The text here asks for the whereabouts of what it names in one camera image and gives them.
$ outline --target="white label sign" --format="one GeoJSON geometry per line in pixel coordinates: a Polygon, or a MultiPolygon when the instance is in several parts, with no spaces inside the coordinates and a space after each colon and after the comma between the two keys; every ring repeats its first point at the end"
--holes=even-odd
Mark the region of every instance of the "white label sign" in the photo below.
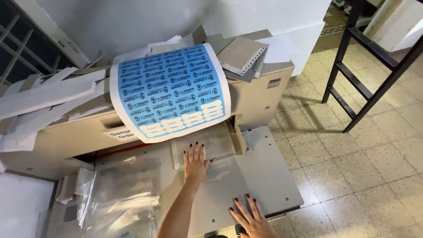
{"type": "Polygon", "coordinates": [[[104,134],[112,138],[115,138],[118,141],[128,141],[132,139],[138,139],[138,137],[134,136],[134,134],[127,127],[104,132],[104,134]]]}

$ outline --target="sticker label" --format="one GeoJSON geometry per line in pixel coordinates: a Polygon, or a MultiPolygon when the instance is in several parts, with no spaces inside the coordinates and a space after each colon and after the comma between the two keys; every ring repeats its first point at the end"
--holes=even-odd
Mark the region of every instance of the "sticker label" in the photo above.
{"type": "Polygon", "coordinates": [[[112,138],[115,138],[118,141],[128,141],[132,139],[138,139],[138,137],[136,137],[127,127],[104,132],[104,134],[112,138]]]}
{"type": "Polygon", "coordinates": [[[227,117],[221,82],[203,44],[122,62],[117,85],[126,115],[147,139],[227,117]]]}
{"type": "Polygon", "coordinates": [[[269,80],[269,84],[267,85],[267,89],[278,87],[281,79],[282,78],[280,77],[280,78],[277,78],[277,79],[269,80]]]}

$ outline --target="right hand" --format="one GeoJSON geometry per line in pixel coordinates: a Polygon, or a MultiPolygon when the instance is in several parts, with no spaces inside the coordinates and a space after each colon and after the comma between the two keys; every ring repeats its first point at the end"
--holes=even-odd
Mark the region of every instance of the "right hand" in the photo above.
{"type": "Polygon", "coordinates": [[[238,206],[245,219],[236,211],[236,209],[230,208],[234,218],[245,228],[247,234],[239,233],[241,238],[278,238],[273,228],[267,222],[266,218],[261,211],[260,205],[255,199],[252,199],[249,194],[247,195],[247,201],[250,204],[251,212],[253,217],[248,213],[242,203],[235,198],[235,203],[238,206]]]}

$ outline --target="left hand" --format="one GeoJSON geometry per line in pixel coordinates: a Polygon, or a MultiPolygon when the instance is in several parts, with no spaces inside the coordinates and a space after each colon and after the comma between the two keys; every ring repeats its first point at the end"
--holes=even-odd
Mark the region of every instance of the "left hand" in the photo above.
{"type": "Polygon", "coordinates": [[[195,146],[191,144],[188,153],[184,151],[184,185],[193,184],[199,186],[206,177],[206,171],[211,161],[206,159],[206,148],[204,145],[199,148],[198,142],[195,143],[195,146]]]}

